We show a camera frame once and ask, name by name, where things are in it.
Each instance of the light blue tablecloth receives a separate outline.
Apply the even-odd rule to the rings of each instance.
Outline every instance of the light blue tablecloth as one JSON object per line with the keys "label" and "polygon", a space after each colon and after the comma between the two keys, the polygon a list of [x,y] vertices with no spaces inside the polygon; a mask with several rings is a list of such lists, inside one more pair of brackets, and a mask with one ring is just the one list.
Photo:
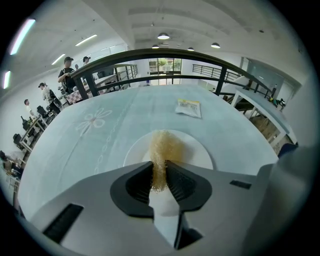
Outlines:
{"label": "light blue tablecloth", "polygon": [[[176,114],[178,98],[200,101],[202,118]],[[30,220],[78,181],[122,167],[131,146],[160,129],[193,136],[220,171],[256,175],[262,165],[278,159],[246,117],[198,85],[112,92],[67,107],[44,131],[21,179],[18,201],[24,216]]]}

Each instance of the white plate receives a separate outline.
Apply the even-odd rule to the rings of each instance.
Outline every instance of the white plate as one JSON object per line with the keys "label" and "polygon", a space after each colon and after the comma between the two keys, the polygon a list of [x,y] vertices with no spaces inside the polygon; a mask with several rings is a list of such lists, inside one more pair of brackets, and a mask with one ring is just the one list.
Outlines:
{"label": "white plate", "polygon": [[[210,155],[205,147],[190,135],[178,131],[168,130],[184,142],[185,151],[182,162],[193,166],[214,169]],[[124,159],[123,166],[129,166],[141,162],[150,161],[149,146],[153,132],[150,132],[138,139],[130,148]]]}

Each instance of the balcony railing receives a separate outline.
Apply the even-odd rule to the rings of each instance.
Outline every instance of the balcony railing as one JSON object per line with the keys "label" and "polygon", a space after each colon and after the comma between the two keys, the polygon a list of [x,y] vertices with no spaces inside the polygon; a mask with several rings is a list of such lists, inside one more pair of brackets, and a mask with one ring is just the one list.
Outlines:
{"label": "balcony railing", "polygon": [[[192,72],[199,73],[201,75],[205,75],[211,78],[219,78],[221,74],[222,69],[211,67],[211,66],[203,66],[203,65],[197,65],[193,64]],[[241,75],[227,71],[225,73],[225,80],[227,81],[234,81],[237,78],[241,77]]]}
{"label": "balcony railing", "polygon": [[[201,75],[184,75],[184,74],[178,74],[178,75],[166,75],[166,79],[205,79],[205,80],[212,80],[217,81],[217,86],[215,90],[216,95],[232,95],[232,93],[223,93],[221,92],[223,83],[228,83],[236,86],[240,86],[243,88],[246,88],[248,90],[254,90],[254,92],[260,92],[258,91],[259,87],[262,87],[266,90],[265,96],[268,96],[270,94],[273,96],[275,93],[274,91],[271,91],[267,86],[265,86],[261,81],[259,81],[257,78],[249,74],[248,72],[244,71],[243,69],[226,62],[222,59],[206,55],[199,52],[192,52],[188,50],[181,50],[181,49],[137,49],[137,50],[129,50],[124,52],[119,52],[113,55],[109,55],[100,59],[97,59],[94,62],[91,62],[82,68],[79,68],[75,72],[71,73],[71,78],[74,79],[74,82],[79,90],[79,93],[83,100],[88,99],[87,92],[91,91],[93,97],[96,97],[99,95],[99,91],[110,89],[116,86],[121,86],[124,84],[129,83],[135,83],[135,82],[141,82],[141,81],[150,81],[150,80],[158,80],[163,79],[164,76],[156,75],[156,76],[145,76],[145,77],[136,77],[132,79],[126,79],[126,80],[120,80],[117,79],[116,82],[106,84],[104,86],[97,87],[92,74],[99,72],[101,70],[104,70],[105,68],[114,68],[116,64],[124,63],[124,62],[131,62],[135,60],[144,60],[144,59],[153,59],[153,58],[176,58],[176,59],[184,59],[184,60],[193,60],[198,62],[204,62],[209,63],[215,66],[221,67],[219,69],[219,75],[217,76],[201,76]],[[138,68],[136,65],[133,66],[133,72],[134,74],[138,73]],[[234,75],[238,74],[238,76],[244,76],[250,80],[248,85],[243,85],[237,82],[232,81],[234,78]],[[85,90],[84,85],[82,84],[81,78],[85,78],[87,81],[87,84],[89,86],[89,90]],[[255,89],[250,88],[252,82],[256,83]]]}

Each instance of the railing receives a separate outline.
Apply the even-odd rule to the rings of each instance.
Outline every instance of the railing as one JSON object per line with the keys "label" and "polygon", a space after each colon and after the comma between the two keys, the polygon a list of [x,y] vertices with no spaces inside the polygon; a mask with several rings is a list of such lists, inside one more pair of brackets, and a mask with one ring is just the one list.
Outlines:
{"label": "railing", "polygon": [[[143,59],[153,59],[153,58],[176,58],[176,59],[184,59],[184,60],[193,60],[193,61],[199,61],[199,62],[204,62],[204,63],[209,63],[212,65],[220,66],[221,70],[219,72],[219,77],[210,77],[210,76],[198,76],[198,75],[183,75],[183,74],[178,74],[178,75],[166,75],[166,79],[205,79],[205,80],[212,80],[212,81],[217,81],[217,86],[215,90],[216,95],[227,95],[227,93],[221,92],[223,83],[228,83],[228,84],[233,84],[236,86],[243,87],[248,90],[254,90],[254,92],[258,92],[258,88],[262,87],[266,90],[266,96],[268,93],[271,94],[271,96],[274,94],[274,91],[271,91],[267,86],[265,86],[261,81],[259,81],[257,78],[255,78],[253,75],[247,73],[243,69],[226,62],[222,59],[206,55],[203,53],[199,52],[192,52],[188,50],[181,50],[181,49],[138,49],[138,50],[129,50],[129,51],[124,51],[120,53],[116,53],[113,55],[109,55],[100,59],[97,59],[94,62],[91,62],[82,68],[79,68],[75,72],[71,73],[71,78],[74,79],[74,82],[79,90],[79,93],[82,97],[83,100],[88,99],[87,92],[91,91],[92,95],[94,97],[99,95],[99,91],[109,89],[112,87],[116,86],[121,86],[124,84],[128,83],[135,83],[135,82],[141,82],[141,81],[147,81],[147,80],[158,80],[158,79],[163,79],[164,76],[158,75],[158,76],[147,76],[147,77],[136,77],[132,79],[127,79],[127,80],[120,80],[119,78],[117,79],[116,82],[113,82],[111,84],[106,84],[104,86],[100,86],[99,88],[96,87],[95,82],[93,80],[93,73],[96,73],[98,71],[101,71],[105,68],[114,68],[116,67],[118,63],[124,63],[124,62],[130,62],[130,61],[135,61],[135,60],[143,60]],[[136,65],[127,65],[127,66],[133,66],[133,71],[134,74],[138,73],[138,68]],[[227,77],[227,69],[239,74],[239,76],[244,76],[246,78],[249,78],[250,81],[256,83],[256,88],[252,89],[250,86],[245,86],[243,84],[227,80],[229,76]],[[84,86],[82,84],[81,78],[85,78],[86,82],[89,86],[89,90],[86,91],[84,89]]]}
{"label": "railing", "polygon": [[[211,78],[219,78],[221,74],[221,68],[216,68],[212,66],[203,66],[203,65],[197,65],[193,64],[192,72],[199,73],[201,75],[205,75]],[[232,73],[230,71],[227,71],[225,76],[225,80],[227,81],[234,81],[237,78],[241,77],[241,75]]]}

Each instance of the person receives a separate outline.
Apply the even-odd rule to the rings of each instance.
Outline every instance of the person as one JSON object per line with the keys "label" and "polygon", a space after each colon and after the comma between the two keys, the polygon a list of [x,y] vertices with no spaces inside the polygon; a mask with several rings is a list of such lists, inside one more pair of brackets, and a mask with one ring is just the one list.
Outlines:
{"label": "person", "polygon": [[90,59],[91,59],[91,57],[87,57],[87,56],[83,57],[83,60],[82,60],[83,65],[87,65]]}
{"label": "person", "polygon": [[31,109],[31,107],[29,106],[29,100],[28,99],[25,99],[24,100],[24,105],[25,105],[25,108],[26,108],[26,111],[29,113],[31,119],[34,121],[37,119],[37,116],[35,115],[35,113],[33,112],[33,110]]}
{"label": "person", "polygon": [[38,86],[42,90],[42,99],[50,106],[50,108],[58,115],[60,113],[60,109],[55,105],[54,97],[50,92],[50,88],[46,87],[46,85],[41,82]]}
{"label": "person", "polygon": [[62,83],[63,88],[69,94],[74,92],[73,88],[76,86],[75,81],[70,77],[70,74],[75,71],[73,68],[71,68],[73,60],[74,59],[70,57],[66,57],[64,59],[64,69],[60,71],[58,76],[58,83]]}
{"label": "person", "polygon": [[24,169],[19,166],[10,156],[7,156],[0,150],[0,168],[3,169],[8,175],[21,180]]}

